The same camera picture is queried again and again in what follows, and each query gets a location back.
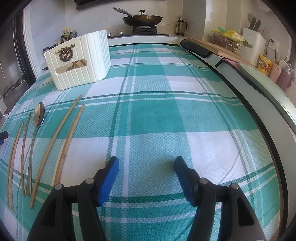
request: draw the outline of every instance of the yellow plastic bag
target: yellow plastic bag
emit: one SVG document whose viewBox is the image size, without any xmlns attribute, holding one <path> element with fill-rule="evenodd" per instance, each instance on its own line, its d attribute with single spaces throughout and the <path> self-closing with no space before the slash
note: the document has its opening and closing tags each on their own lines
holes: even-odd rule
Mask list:
<svg viewBox="0 0 296 241">
<path fill-rule="evenodd" d="M 221 36 L 228 38 L 232 41 L 242 41 L 242 42 L 245 41 L 243 36 L 239 35 L 237 32 L 235 32 L 233 30 L 229 30 L 225 33 L 222 33 Z"/>
</svg>

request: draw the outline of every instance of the wooden cutting board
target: wooden cutting board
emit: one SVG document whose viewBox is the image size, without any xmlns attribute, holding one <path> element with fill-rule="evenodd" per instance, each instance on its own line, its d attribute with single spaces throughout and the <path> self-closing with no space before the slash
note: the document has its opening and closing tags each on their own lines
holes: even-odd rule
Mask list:
<svg viewBox="0 0 296 241">
<path fill-rule="evenodd" d="M 248 65 L 248 66 L 254 68 L 254 65 L 252 65 L 251 63 L 246 61 L 241 56 L 237 55 L 236 53 L 232 53 L 230 50 L 225 49 L 219 45 L 212 44 L 212 43 L 209 43 L 209 42 L 206 42 L 203 40 L 193 39 L 190 37 L 187 37 L 187 40 L 194 42 L 194 43 L 206 48 L 207 50 L 209 50 L 209 51 L 213 52 L 214 54 L 219 55 L 223 58 L 228 58 L 230 60 L 245 64 L 245 65 Z"/>
</svg>

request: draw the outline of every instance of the table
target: table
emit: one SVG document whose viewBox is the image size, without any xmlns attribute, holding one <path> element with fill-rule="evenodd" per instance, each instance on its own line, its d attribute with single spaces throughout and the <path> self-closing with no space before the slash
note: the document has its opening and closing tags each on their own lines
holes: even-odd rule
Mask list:
<svg viewBox="0 0 296 241">
<path fill-rule="evenodd" d="M 196 208 L 186 201 L 173 170 L 182 156 L 201 177 L 214 184 L 236 182 L 247 196 L 269 239 L 279 223 L 279 185 L 275 167 L 256 123 L 240 100 L 206 65 L 180 46 L 140 44 L 110 48 L 112 67 L 105 79 L 57 91 L 49 74 L 37 80 L 18 101 L 1 131 L 0 218 L 15 240 L 26 240 L 42 203 L 53 186 L 63 143 L 80 106 L 84 111 L 65 159 L 61 183 L 80 184 L 94 176 L 111 156 L 120 170 L 108 202 L 98 213 L 107 240 L 186 240 Z M 82 98 L 50 152 L 39 183 L 34 209 L 20 188 L 21 132 L 13 171 L 15 212 L 5 203 L 7 163 L 21 121 L 38 102 L 45 119 L 33 152 L 35 181 L 44 152 L 75 99 Z M 31 118 L 26 146 L 34 126 Z M 73 222 L 82 240 L 77 205 Z M 216 240 L 221 204 L 211 240 Z"/>
</svg>

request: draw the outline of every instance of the gas stove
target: gas stove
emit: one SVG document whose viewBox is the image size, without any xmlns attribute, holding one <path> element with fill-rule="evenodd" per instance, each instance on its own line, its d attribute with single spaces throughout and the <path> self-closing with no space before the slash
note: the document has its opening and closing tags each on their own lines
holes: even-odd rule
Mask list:
<svg viewBox="0 0 296 241">
<path fill-rule="evenodd" d="M 169 34 L 158 33 L 156 26 L 137 26 L 137 27 L 134 26 L 132 33 L 124 34 L 123 31 L 120 31 L 118 32 L 118 35 L 115 35 L 115 36 L 112 36 L 111 33 L 108 33 L 108 39 L 128 37 L 128 36 L 140 36 L 140 35 L 169 36 Z"/>
</svg>

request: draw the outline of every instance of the chopstick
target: chopstick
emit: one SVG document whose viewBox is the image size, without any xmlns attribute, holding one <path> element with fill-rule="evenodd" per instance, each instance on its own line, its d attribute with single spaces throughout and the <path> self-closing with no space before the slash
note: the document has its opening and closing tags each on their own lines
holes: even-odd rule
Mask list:
<svg viewBox="0 0 296 241">
<path fill-rule="evenodd" d="M 21 154 L 21 158 L 20 158 L 20 181 L 21 181 L 21 185 L 22 185 L 22 195 L 25 197 L 25 184 L 24 184 L 24 154 L 25 154 L 25 142 L 26 142 L 26 136 L 27 136 L 27 130 L 28 130 L 28 126 L 29 126 L 29 121 L 30 121 L 30 117 L 31 117 L 31 112 L 29 113 L 28 116 L 28 120 L 27 120 L 27 124 L 26 124 L 26 128 L 25 128 L 25 132 L 24 132 L 24 138 L 22 141 L 22 154 Z"/>
<path fill-rule="evenodd" d="M 8 167 L 7 167 L 7 176 L 6 176 L 6 202 L 7 202 L 7 207 L 11 207 L 11 210 L 14 212 L 13 208 L 13 200 L 12 200 L 12 176 L 13 176 L 13 165 L 14 165 L 14 159 L 15 159 L 15 152 L 16 152 L 16 146 L 15 144 L 18 143 L 18 140 L 20 138 L 20 133 L 22 130 L 24 122 L 22 121 L 20 124 L 20 127 L 17 131 L 16 138 L 13 142 L 12 148 L 11 148 L 11 153 L 9 157 L 9 162 L 8 162 Z"/>
<path fill-rule="evenodd" d="M 85 104 L 83 104 L 81 107 L 80 107 L 80 110 L 74 120 L 74 123 L 70 129 L 70 132 L 67 136 L 67 139 L 66 139 L 66 142 L 64 144 L 64 147 L 63 147 L 63 150 L 62 150 L 62 154 L 59 158 L 59 162 L 58 162 L 58 165 L 57 165 L 57 171 L 56 171 L 56 174 L 55 174 L 55 178 L 54 178 L 54 186 L 56 184 L 58 184 L 60 182 L 60 179 L 61 179 L 61 175 L 62 175 L 62 169 L 63 169 L 63 166 L 64 166 L 64 161 L 65 161 L 65 158 L 66 158 L 66 155 L 67 155 L 67 152 L 68 152 L 68 149 L 69 149 L 69 146 L 70 146 L 70 143 L 71 143 L 71 140 L 72 140 L 72 136 L 74 134 L 74 131 L 75 131 L 75 128 L 77 126 L 77 123 L 80 119 L 80 116 L 82 114 L 82 111 L 85 107 Z"/>
<path fill-rule="evenodd" d="M 48 145 L 48 148 L 43 156 L 43 159 L 41 161 L 41 164 L 40 164 L 40 167 L 39 167 L 39 170 L 38 170 L 38 173 L 37 173 L 37 177 L 36 177 L 36 180 L 35 180 L 35 184 L 34 184 L 34 188 L 33 188 L 33 191 L 32 191 L 32 194 L 31 194 L 31 200 L 30 200 L 30 208 L 33 209 L 34 208 L 34 202 L 35 202 L 35 197 L 36 197 L 36 192 L 37 192 L 37 189 L 38 189 L 38 184 L 39 184 L 39 181 L 40 181 L 40 178 L 41 178 L 41 175 L 42 175 L 42 172 L 43 172 L 43 169 L 44 169 L 44 166 L 45 166 L 45 163 L 46 163 L 46 160 L 49 156 L 49 153 L 52 149 L 52 146 L 54 144 L 54 141 L 56 140 L 57 138 L 57 135 L 59 134 L 61 128 L 63 127 L 63 125 L 65 124 L 67 118 L 69 117 L 70 113 L 72 112 L 72 110 L 74 109 L 75 105 L 77 104 L 77 102 L 80 100 L 80 98 L 82 97 L 82 95 L 80 95 L 76 101 L 73 103 L 73 105 L 71 106 L 71 108 L 68 110 L 68 112 L 66 113 L 65 117 L 63 118 L 63 120 L 61 121 L 60 125 L 58 126 L 52 140 L 50 141 L 49 145 Z"/>
</svg>

